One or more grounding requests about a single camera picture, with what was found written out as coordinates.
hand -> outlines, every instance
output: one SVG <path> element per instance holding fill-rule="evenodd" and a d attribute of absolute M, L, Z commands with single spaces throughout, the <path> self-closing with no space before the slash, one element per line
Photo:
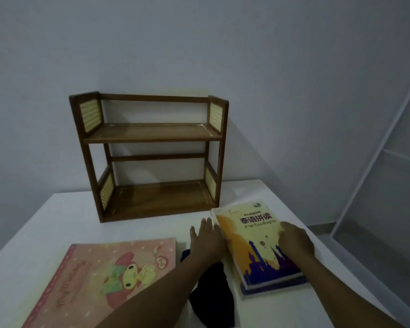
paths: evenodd
<path fill-rule="evenodd" d="M 212 264 L 219 262 L 226 253 L 226 243 L 223 239 L 220 227 L 213 223 L 211 218 L 202 219 L 199 235 L 196 235 L 195 228 L 190 228 L 190 255 L 199 260 L 207 269 Z"/>
<path fill-rule="evenodd" d="M 284 230 L 279 231 L 279 248 L 296 264 L 306 258 L 314 258 L 314 245 L 304 229 L 294 224 L 281 222 Z"/>

book cover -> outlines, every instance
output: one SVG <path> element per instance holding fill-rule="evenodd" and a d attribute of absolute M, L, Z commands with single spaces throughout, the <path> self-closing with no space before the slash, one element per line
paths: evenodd
<path fill-rule="evenodd" d="M 263 202 L 212 209 L 228 239 L 235 267 L 246 290 L 302 276 L 278 246 L 279 221 Z"/>
<path fill-rule="evenodd" d="M 23 328 L 93 328 L 175 264 L 175 238 L 73 244 Z"/>

pink notebook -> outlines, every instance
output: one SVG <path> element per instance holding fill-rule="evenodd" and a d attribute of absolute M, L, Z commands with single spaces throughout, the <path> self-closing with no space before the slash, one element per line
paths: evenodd
<path fill-rule="evenodd" d="M 176 239 L 73 244 L 23 328 L 93 328 L 176 264 Z"/>

shelf board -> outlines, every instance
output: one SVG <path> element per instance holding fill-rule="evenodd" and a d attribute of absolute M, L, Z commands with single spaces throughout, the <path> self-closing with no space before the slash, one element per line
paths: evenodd
<path fill-rule="evenodd" d="M 221 140 L 208 123 L 106 123 L 88 138 L 87 144 L 201 142 Z"/>
<path fill-rule="evenodd" d="M 102 222 L 210 210 L 203 180 L 116 186 Z"/>

dark fabric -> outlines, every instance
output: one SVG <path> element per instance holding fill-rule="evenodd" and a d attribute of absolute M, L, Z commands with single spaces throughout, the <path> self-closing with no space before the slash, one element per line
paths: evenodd
<path fill-rule="evenodd" d="M 190 254 L 182 252 L 181 262 Z M 234 298 L 223 272 L 223 264 L 218 262 L 208 268 L 199 279 L 197 288 L 188 298 L 191 307 L 202 323 L 208 328 L 234 327 Z"/>

